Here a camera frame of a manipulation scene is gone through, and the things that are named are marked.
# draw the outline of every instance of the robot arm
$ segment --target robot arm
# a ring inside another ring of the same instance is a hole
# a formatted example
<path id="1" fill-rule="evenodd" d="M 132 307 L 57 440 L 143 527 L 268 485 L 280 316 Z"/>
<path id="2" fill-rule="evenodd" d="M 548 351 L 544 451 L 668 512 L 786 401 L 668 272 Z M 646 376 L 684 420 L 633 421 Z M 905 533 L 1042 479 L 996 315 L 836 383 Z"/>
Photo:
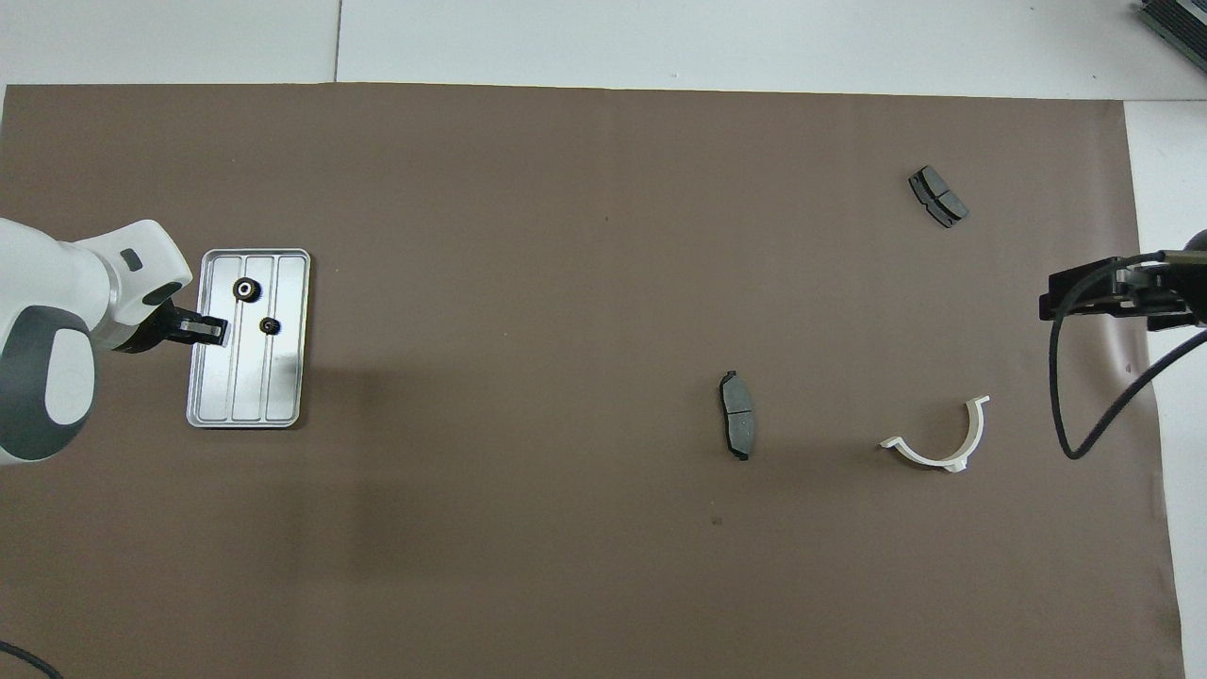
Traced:
<path id="1" fill-rule="evenodd" d="M 225 320 L 171 304 L 192 277 L 151 219 L 63 242 L 0 218 L 0 464 L 46 460 L 75 438 L 92 411 L 95 350 L 221 345 Z"/>

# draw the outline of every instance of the black cable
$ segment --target black cable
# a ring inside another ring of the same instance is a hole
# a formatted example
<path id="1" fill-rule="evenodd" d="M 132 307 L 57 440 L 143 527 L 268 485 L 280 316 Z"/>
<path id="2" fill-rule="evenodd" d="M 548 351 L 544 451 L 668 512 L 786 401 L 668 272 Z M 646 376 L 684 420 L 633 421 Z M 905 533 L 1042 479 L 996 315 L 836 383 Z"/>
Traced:
<path id="1" fill-rule="evenodd" d="M 21 658 L 28 662 L 29 665 L 33 665 L 37 669 L 41 669 L 51 679 L 63 679 L 63 675 L 59 674 L 59 671 L 51 667 L 51 663 L 27 651 L 25 649 L 14 646 L 5 642 L 0 642 L 0 651 L 6 652 L 13 657 Z"/>
<path id="2" fill-rule="evenodd" d="M 1132 398 L 1136 397 L 1136 394 L 1139 393 L 1141 390 L 1148 386 L 1148 384 L 1160 375 L 1161 371 L 1173 365 L 1174 362 L 1207 343 L 1207 330 L 1200 332 L 1188 339 L 1186 343 L 1183 343 L 1176 350 L 1162 357 L 1161 361 L 1149 367 L 1148 370 L 1137 377 L 1136 381 L 1132 382 L 1118 399 L 1115 399 L 1115 403 L 1110 404 L 1110 408 L 1107 409 L 1107 412 L 1104 412 L 1097 425 L 1094 426 L 1094 429 L 1091 429 L 1090 434 L 1086 435 L 1084 441 L 1081 441 L 1081 445 L 1078 446 L 1075 451 L 1069 447 L 1068 435 L 1065 433 L 1065 421 L 1060 415 L 1060 387 L 1056 369 L 1061 324 L 1065 322 L 1065 317 L 1068 315 L 1068 311 L 1072 310 L 1073 305 L 1078 302 L 1078 299 L 1080 299 L 1081 294 L 1095 282 L 1098 282 L 1114 271 L 1130 265 L 1160 261 L 1165 261 L 1165 252 L 1161 250 L 1124 257 L 1116 262 L 1102 265 L 1079 280 L 1077 285 L 1068 291 L 1053 314 L 1053 330 L 1048 344 L 1048 388 L 1053 404 L 1053 422 L 1056 425 L 1056 438 L 1060 440 L 1061 451 L 1065 452 L 1065 456 L 1068 460 L 1080 460 L 1085 456 L 1085 453 L 1090 452 L 1090 449 L 1094 447 L 1094 445 L 1098 441 L 1098 438 L 1101 438 L 1107 431 L 1107 427 L 1110 427 L 1110 423 L 1114 422 L 1115 416 L 1124 410 L 1124 408 L 1132 400 Z"/>

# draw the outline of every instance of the brown table surface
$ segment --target brown table surface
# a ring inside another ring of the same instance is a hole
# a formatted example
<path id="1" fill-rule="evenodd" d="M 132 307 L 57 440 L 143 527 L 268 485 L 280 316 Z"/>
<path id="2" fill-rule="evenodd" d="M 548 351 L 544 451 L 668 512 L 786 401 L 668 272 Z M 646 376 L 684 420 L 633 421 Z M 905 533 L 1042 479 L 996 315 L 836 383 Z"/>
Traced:
<path id="1" fill-rule="evenodd" d="M 314 257 L 295 429 L 191 428 L 164 346 L 0 470 L 0 638 L 66 677 L 1183 673 L 1151 396 L 1066 461 L 1036 315 L 1137 251 L 1119 103 L 11 87 L 0 213 Z M 1069 322 L 1075 438 L 1142 334 Z M 968 472 L 877 447 L 980 394 Z"/>

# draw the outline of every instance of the silver rectangular tray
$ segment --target silver rectangular tray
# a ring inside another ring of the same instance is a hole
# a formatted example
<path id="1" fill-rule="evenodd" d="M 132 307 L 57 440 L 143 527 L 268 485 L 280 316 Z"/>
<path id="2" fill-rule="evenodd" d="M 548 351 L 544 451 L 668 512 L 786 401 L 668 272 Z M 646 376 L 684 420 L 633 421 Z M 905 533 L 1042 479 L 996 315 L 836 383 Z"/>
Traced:
<path id="1" fill-rule="evenodd" d="M 260 282 L 255 300 L 239 300 L 239 277 Z M 226 318 L 225 343 L 193 345 L 185 416 L 202 428 L 285 428 L 302 403 L 310 254 L 301 248 L 210 250 L 202 257 L 197 310 Z M 280 322 L 276 334 L 261 320 Z"/>

